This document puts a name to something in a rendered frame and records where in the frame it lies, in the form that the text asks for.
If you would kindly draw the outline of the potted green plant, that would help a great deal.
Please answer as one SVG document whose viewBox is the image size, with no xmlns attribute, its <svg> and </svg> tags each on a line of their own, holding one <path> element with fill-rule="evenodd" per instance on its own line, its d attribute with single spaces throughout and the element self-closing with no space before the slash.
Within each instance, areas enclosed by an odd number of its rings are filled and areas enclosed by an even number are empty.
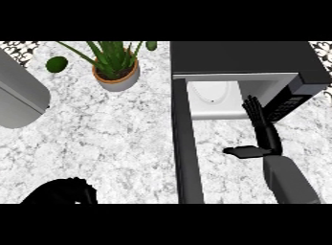
<svg viewBox="0 0 332 245">
<path fill-rule="evenodd" d="M 90 58 L 68 44 L 58 41 L 90 64 L 92 74 L 99 85 L 110 92 L 126 91 L 138 82 L 141 76 L 141 64 L 138 59 L 142 44 L 152 52 L 157 49 L 155 41 L 141 41 L 136 50 L 132 46 L 124 46 L 121 41 L 99 41 L 98 45 L 92 41 L 86 42 L 95 58 Z"/>
</svg>

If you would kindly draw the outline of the round green leaf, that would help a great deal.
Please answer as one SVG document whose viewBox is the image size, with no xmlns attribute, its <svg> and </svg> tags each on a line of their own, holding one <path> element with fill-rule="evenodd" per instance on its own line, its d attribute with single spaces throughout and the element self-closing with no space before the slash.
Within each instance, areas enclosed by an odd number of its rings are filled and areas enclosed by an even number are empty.
<svg viewBox="0 0 332 245">
<path fill-rule="evenodd" d="M 55 56 L 49 59 L 46 68 L 51 73 L 59 73 L 68 65 L 68 59 L 64 56 Z"/>
</svg>

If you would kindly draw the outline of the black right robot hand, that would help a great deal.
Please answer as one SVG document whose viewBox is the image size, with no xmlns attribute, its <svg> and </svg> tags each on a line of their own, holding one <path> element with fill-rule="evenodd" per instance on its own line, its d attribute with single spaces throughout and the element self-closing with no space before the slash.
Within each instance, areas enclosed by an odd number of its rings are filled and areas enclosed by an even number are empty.
<svg viewBox="0 0 332 245">
<path fill-rule="evenodd" d="M 273 124 L 266 120 L 263 107 L 257 97 L 248 96 L 242 104 L 254 129 L 257 145 L 228 147 L 225 154 L 239 159 L 259 158 L 267 155 L 282 155 L 282 140 Z"/>
</svg>

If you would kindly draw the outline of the black microwave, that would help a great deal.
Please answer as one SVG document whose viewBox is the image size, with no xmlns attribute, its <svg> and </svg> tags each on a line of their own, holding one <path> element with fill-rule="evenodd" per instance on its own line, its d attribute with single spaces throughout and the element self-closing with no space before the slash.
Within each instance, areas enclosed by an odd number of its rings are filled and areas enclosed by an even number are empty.
<svg viewBox="0 0 332 245">
<path fill-rule="evenodd" d="M 256 97 L 275 123 L 331 84 L 307 41 L 173 41 L 170 58 L 195 120 L 244 120 Z"/>
</svg>

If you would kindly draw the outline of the dark grey microwave door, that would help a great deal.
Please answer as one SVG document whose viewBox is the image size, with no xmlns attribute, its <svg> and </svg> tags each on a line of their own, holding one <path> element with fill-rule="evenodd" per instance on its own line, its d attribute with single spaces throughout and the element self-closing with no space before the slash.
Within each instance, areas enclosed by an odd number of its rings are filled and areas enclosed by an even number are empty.
<svg viewBox="0 0 332 245">
<path fill-rule="evenodd" d="M 204 192 L 183 78 L 172 80 L 172 124 L 179 203 L 203 204 Z"/>
</svg>

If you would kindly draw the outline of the grey rounded appliance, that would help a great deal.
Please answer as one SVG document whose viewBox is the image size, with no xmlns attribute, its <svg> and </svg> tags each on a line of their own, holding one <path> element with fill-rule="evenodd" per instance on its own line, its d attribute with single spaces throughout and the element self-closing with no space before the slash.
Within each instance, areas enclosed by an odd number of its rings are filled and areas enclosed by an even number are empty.
<svg viewBox="0 0 332 245">
<path fill-rule="evenodd" d="M 0 126 L 25 127 L 49 106 L 51 90 L 0 49 Z"/>
</svg>

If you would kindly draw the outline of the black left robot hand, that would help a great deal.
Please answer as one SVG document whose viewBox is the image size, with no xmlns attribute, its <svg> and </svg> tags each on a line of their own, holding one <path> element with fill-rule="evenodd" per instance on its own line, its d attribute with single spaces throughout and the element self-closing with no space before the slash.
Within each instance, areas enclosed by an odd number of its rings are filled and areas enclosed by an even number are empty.
<svg viewBox="0 0 332 245">
<path fill-rule="evenodd" d="M 96 189 L 85 179 L 67 178 L 46 182 L 23 200 L 23 204 L 96 204 Z"/>
</svg>

